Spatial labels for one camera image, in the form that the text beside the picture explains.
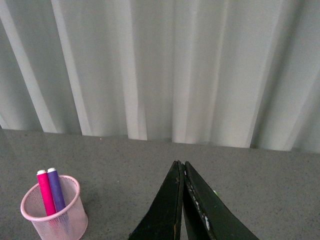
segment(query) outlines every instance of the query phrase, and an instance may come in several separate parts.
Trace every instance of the curtain fold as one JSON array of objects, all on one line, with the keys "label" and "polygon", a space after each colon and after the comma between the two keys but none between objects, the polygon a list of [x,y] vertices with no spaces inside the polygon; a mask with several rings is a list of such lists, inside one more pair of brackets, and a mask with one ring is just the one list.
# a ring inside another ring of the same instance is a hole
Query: curtain fold
[{"label": "curtain fold", "polygon": [[0,0],[3,129],[320,153],[319,93],[319,0]]}]

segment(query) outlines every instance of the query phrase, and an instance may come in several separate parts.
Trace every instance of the table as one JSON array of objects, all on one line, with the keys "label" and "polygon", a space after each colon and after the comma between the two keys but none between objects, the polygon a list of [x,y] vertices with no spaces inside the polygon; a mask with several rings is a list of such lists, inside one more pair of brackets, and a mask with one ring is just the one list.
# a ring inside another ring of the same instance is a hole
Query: table
[{"label": "table", "polygon": [[175,160],[191,162],[260,240],[320,239],[320,154],[4,129],[0,239],[40,239],[20,204],[37,171],[55,167],[80,183],[82,240],[125,240]]}]

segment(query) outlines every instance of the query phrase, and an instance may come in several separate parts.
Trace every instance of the marker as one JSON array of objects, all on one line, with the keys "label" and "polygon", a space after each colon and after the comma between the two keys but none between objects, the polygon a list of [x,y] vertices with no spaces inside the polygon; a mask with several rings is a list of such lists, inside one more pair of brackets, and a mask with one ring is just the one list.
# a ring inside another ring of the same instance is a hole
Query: marker
[{"label": "marker", "polygon": [[48,169],[48,178],[56,211],[60,212],[66,207],[66,204],[62,194],[58,172],[54,167]]},{"label": "marker", "polygon": [[[49,183],[50,183],[56,211],[60,212],[62,209],[66,207],[66,203],[62,193],[58,172],[54,167],[48,169],[48,178],[49,178]],[[69,234],[70,227],[69,227],[68,213],[65,212],[60,217],[58,217],[58,219],[59,219],[59,222],[63,225],[64,231],[66,232],[66,234]]]},{"label": "marker", "polygon": [[51,216],[52,214],[56,213],[56,208],[50,189],[48,174],[46,170],[39,170],[36,176],[38,178],[46,215]]}]

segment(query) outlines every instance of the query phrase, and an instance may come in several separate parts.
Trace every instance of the pink mesh pencil cup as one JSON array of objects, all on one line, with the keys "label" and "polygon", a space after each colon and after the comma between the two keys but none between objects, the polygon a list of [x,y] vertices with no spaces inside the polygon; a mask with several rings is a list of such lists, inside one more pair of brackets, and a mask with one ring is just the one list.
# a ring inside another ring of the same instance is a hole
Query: pink mesh pencil cup
[{"label": "pink mesh pencil cup", "polygon": [[80,199],[80,185],[71,176],[60,175],[59,182],[66,207],[47,216],[39,183],[23,197],[21,213],[32,222],[42,240],[79,240],[88,226],[88,217]]}]

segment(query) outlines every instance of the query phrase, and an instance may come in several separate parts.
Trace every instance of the pink marker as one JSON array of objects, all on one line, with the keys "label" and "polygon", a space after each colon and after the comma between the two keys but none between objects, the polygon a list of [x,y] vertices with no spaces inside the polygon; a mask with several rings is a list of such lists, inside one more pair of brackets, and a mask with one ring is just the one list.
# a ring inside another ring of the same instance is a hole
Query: pink marker
[{"label": "pink marker", "polygon": [[48,174],[47,174],[46,170],[38,171],[36,176],[38,178],[39,187],[40,187],[46,215],[50,216],[52,214],[55,214],[56,207],[55,207],[54,199],[52,197]]}]

